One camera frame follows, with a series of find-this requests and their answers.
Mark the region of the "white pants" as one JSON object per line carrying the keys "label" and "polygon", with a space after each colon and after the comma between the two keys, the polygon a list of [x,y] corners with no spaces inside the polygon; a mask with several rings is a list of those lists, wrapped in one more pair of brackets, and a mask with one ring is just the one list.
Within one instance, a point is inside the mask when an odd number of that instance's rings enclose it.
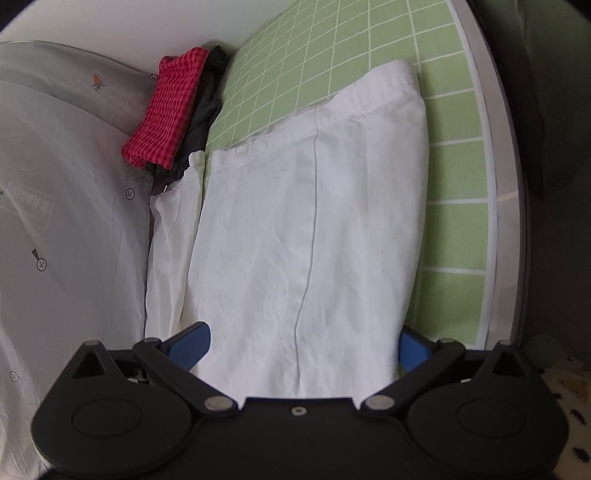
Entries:
{"label": "white pants", "polygon": [[428,180],[414,68],[373,68],[249,140],[189,156],[150,205],[146,326],[197,322],[195,375],[249,397],[363,401],[397,376]]}

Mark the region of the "grey printed sheet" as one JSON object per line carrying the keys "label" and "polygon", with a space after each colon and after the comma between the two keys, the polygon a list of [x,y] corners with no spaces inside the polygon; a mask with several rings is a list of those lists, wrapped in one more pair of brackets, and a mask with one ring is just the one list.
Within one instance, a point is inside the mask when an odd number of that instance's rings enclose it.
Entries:
{"label": "grey printed sheet", "polygon": [[39,403],[86,340],[144,333],[151,176],[122,146],[153,75],[46,42],[1,47],[1,475],[34,479]]}

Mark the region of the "red waffle cloth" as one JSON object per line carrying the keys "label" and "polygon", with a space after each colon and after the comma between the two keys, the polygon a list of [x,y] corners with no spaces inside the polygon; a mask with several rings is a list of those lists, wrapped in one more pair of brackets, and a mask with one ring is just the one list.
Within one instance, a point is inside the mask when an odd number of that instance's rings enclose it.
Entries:
{"label": "red waffle cloth", "polygon": [[139,127],[121,149],[130,166],[155,164],[170,170],[188,125],[208,50],[194,47],[159,62],[155,90]]}

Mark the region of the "black folded garment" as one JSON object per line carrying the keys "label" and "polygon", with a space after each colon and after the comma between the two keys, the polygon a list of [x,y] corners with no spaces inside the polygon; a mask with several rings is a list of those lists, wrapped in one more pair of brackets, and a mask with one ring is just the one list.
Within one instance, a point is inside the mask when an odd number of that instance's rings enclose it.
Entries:
{"label": "black folded garment", "polygon": [[168,184],[181,179],[189,166],[191,153],[204,151],[211,125],[221,113],[222,99],[219,88],[227,66],[228,54],[224,49],[217,45],[209,51],[197,83],[189,122],[176,151],[172,167],[166,170],[158,165],[146,166],[146,170],[154,178],[153,195],[161,193]]}

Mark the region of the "green grid mat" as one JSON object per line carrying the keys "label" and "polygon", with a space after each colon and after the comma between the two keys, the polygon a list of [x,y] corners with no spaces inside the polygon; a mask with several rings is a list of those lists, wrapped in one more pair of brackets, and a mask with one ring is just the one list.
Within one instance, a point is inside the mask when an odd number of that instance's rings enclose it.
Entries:
{"label": "green grid mat", "polygon": [[496,270],[494,162],[485,101],[458,7],[449,1],[297,1],[238,49],[209,151],[332,98],[372,68],[413,64],[430,164],[420,273],[407,323],[482,348]]}

